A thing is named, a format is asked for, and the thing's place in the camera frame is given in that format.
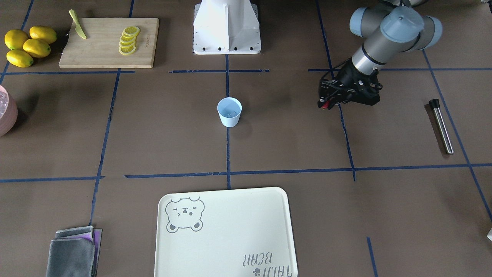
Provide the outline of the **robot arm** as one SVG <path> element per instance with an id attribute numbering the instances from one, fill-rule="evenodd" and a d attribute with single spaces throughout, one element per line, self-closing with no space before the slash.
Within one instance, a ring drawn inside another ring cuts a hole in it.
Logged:
<path id="1" fill-rule="evenodd" d="M 381 0 L 378 5 L 358 8 L 351 16 L 353 34 L 363 44 L 337 65 L 339 72 L 319 81 L 317 105 L 331 109 L 342 103 L 356 102 L 373 106 L 380 101 L 383 86 L 380 70 L 397 54 L 423 50 L 435 45 L 443 33 L 439 19 L 422 16 L 415 10 L 421 0 Z"/>

